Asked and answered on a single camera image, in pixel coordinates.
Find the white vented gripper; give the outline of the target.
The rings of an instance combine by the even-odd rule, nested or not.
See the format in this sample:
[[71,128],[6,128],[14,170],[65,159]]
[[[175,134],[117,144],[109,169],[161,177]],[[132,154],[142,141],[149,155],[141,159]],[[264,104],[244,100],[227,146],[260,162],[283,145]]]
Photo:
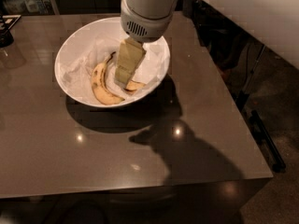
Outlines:
[[120,42],[116,63],[115,80],[122,88],[145,58],[142,43],[158,40],[171,18],[171,7],[163,0],[121,0],[121,27],[130,36]]

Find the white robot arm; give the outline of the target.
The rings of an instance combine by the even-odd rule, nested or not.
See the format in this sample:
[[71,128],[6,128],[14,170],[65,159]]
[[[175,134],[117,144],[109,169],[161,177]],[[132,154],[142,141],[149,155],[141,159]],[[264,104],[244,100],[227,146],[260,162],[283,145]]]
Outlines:
[[[158,40],[178,0],[121,0],[123,31],[140,43]],[[299,0],[202,0],[299,68]]]

